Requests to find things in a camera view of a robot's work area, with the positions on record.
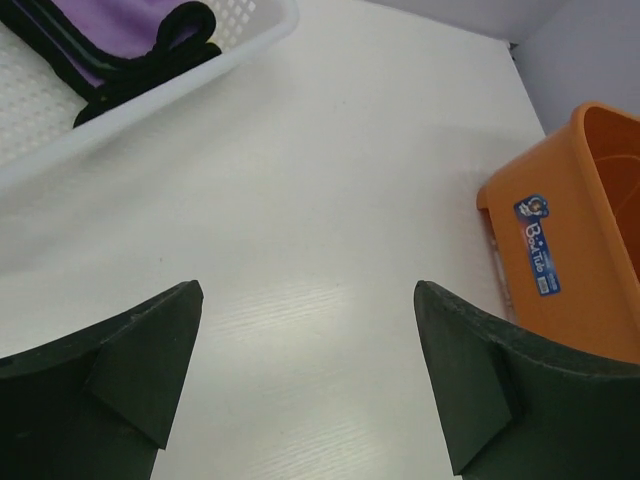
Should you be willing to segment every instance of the orange tub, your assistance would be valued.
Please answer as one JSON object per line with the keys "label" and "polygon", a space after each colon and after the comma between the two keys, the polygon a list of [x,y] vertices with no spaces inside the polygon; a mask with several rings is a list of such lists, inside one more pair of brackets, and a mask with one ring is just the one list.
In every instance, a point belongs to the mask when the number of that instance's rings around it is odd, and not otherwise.
{"label": "orange tub", "polygon": [[518,323],[640,363],[640,119],[597,103],[480,190]]}

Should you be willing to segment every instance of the blue label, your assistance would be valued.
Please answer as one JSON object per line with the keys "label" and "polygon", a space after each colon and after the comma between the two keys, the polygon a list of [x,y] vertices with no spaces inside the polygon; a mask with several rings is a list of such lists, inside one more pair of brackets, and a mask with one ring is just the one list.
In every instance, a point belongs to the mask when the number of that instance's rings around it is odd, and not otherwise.
{"label": "blue label", "polygon": [[513,208],[520,223],[538,293],[543,297],[560,293],[558,274],[542,229],[542,219],[549,216],[547,201],[542,195],[531,195]]}

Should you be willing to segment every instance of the cartoon logo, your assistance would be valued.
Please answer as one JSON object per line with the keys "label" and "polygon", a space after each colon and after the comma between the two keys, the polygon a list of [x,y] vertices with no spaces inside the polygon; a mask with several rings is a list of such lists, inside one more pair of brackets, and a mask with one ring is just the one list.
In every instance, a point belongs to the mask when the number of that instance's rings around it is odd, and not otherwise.
{"label": "cartoon logo", "polygon": [[518,210],[520,211],[520,214],[526,218],[545,218],[549,216],[547,201],[540,195],[533,195],[520,202]]}

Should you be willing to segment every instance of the white plastic basket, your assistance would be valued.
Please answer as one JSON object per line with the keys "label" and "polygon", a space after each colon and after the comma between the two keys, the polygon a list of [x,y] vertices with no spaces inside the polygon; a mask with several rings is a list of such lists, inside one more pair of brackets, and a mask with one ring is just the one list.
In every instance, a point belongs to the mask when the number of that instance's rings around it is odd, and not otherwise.
{"label": "white plastic basket", "polygon": [[266,50],[298,23],[295,0],[203,1],[216,14],[213,39],[223,55],[73,130],[84,101],[0,24],[0,191],[97,147]]}

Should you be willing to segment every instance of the basket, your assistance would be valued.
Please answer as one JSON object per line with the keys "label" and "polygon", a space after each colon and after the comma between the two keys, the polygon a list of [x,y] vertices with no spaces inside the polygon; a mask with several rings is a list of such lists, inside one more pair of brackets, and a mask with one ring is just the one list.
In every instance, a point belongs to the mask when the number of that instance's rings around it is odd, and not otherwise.
{"label": "basket", "polygon": [[640,363],[640,119],[598,103],[496,172],[477,206],[518,323]]}
{"label": "basket", "polygon": [[289,35],[295,0],[203,0],[216,15],[223,55],[72,130],[85,102],[0,24],[0,191],[85,153]]}

